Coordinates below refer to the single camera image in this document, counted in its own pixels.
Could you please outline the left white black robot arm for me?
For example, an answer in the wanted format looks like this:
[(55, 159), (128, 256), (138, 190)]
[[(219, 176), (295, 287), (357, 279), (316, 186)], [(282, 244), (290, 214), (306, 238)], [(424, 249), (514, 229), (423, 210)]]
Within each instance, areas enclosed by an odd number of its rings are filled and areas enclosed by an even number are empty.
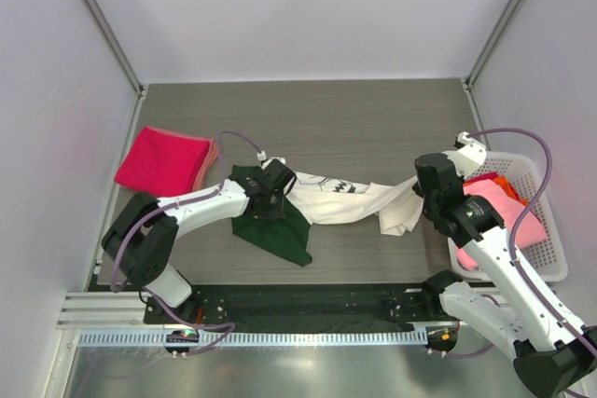
[(191, 321), (199, 300), (190, 282), (170, 263), (176, 241), (212, 223), (249, 216), (278, 218), (297, 175), (278, 158), (220, 184), (177, 197), (135, 194), (105, 232), (101, 247), (113, 261), (112, 288), (125, 283), (151, 293), (181, 323)]

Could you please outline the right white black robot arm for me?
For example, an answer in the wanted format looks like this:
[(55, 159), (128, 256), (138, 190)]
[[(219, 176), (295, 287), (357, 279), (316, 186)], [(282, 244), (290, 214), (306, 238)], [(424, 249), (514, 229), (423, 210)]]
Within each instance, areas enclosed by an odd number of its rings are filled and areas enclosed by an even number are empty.
[(420, 156), (414, 191), (424, 217), (477, 262), (508, 306), (496, 306), (445, 270), (423, 283), (421, 308), (431, 319), (449, 315), (467, 323), (506, 355), (530, 393), (553, 397), (595, 372), (596, 329), (549, 289), (492, 204), (464, 192), (465, 173), (483, 161), (462, 150)]

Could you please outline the white green printed t-shirt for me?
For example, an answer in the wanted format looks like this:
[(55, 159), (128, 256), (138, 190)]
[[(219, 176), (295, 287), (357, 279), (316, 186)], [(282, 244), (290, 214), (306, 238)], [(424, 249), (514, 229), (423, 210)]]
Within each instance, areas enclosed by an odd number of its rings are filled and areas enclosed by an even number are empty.
[(280, 217), (235, 217), (231, 220), (232, 234), (305, 267), (312, 262), (308, 244), (313, 225), (346, 225), (376, 215), (383, 235), (400, 237), (412, 231), (423, 210), (415, 184), (415, 178), (398, 185), (379, 185), (298, 172), (296, 183), (282, 202)]

